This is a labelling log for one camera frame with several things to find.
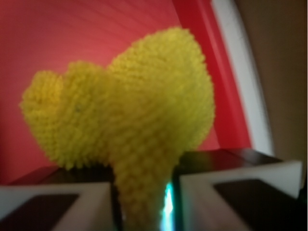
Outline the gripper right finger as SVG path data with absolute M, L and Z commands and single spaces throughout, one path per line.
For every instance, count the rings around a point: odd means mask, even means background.
M 305 231 L 302 163 L 252 149 L 187 152 L 172 179 L 177 231 Z

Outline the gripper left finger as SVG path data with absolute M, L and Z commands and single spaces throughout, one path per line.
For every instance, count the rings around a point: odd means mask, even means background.
M 42 167 L 0 187 L 2 231 L 121 231 L 110 167 Z

